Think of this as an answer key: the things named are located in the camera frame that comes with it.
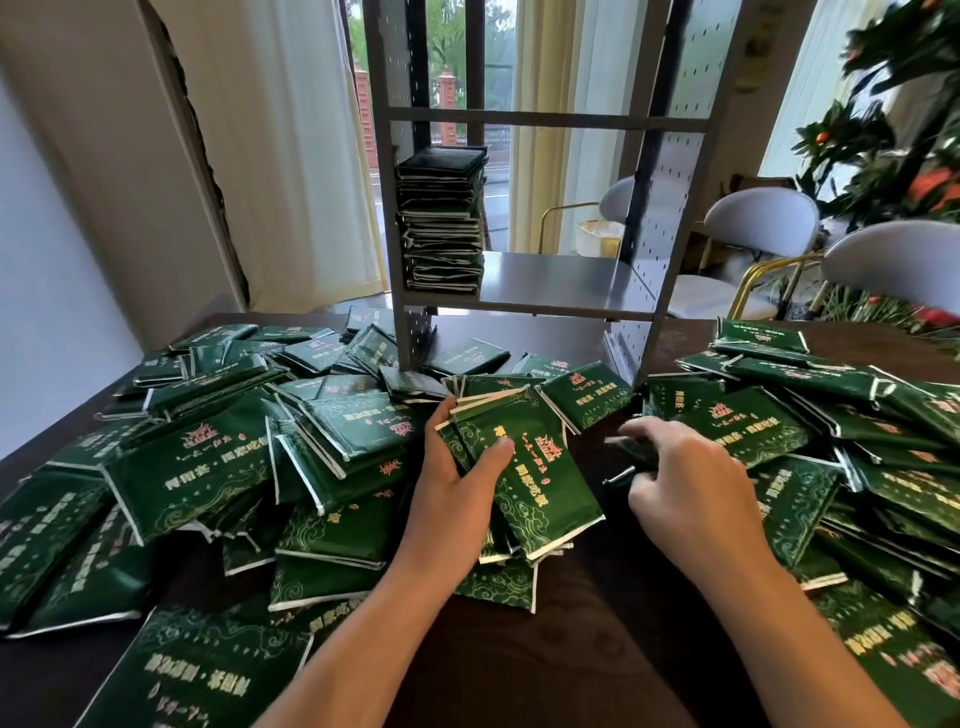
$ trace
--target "forearm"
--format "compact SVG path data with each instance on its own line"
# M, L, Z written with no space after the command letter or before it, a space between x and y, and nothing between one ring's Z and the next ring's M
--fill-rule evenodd
M254 728L373 728L446 601L395 564Z
M776 728L906 728L900 714L771 557L698 586Z

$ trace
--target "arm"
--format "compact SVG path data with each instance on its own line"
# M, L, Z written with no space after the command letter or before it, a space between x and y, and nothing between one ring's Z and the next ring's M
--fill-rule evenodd
M383 724L423 636L480 556L493 486L514 455L503 438L461 479L434 430L453 405L441 404L426 425L423 470L393 563L254 728Z
M630 507L650 539L700 590L730 635L776 728L906 728L763 534L753 483L716 443L681 423L631 420L620 431L660 453Z

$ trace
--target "stack of green packets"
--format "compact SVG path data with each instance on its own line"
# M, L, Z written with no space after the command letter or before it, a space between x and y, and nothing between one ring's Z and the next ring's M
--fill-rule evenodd
M960 717L960 386L814 355L796 330L721 320L650 376L643 414L748 468L778 560L915 726ZM616 443L654 471L656 454Z
M479 289L486 163L486 147L426 147L396 166L396 219L408 288Z
M439 431L464 471L497 437L517 445L457 593L536 610L539 563L603 519L566 434L626 406L629 386L534 354L499 373L510 353L476 339L402 372L384 312L353 308L340 335L219 326L148 354L99 428L0 505L11 639L142 619L170 539L216 545L225 576L272 572L222 615L155 609L79 725L252 724L390 564L424 426L451 395Z

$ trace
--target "hand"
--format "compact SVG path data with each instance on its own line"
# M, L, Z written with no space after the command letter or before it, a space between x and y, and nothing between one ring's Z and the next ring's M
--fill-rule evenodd
M701 591L777 566L754 484L722 446L657 417L630 420L620 432L649 438L657 448L660 471L656 478L634 477L630 507L650 540Z
M480 557L490 526L493 487L514 456L514 443L502 437L487 448L461 479L437 425L449 419L456 400L447 398L433 413L424 434L423 470L395 564L426 578L444 599Z

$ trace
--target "dark wooden table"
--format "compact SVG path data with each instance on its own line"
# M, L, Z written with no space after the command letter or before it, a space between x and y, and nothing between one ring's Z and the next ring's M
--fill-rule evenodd
M346 317L215 316L205 326L331 326ZM438 319L436 346L476 336L575 364L606 358L601 322L516 314ZM893 374L960 383L960 367L926 342L879 325L795 325L815 353ZM703 350L713 322L669 321L653 371ZM110 389L0 461L0 497L72 438L93 428ZM622 492L600 480L626 465L603 446L624 417L609 418L570 447L608 519L540 567L537 614L453 597L414 660L391 712L394 726L765 725L726 635L696 590L647 541ZM264 588L270 570L231 579L220 548L176 534L164 548L160 602L222 609ZM0 725L69 728L119 659L138 624L0 643Z

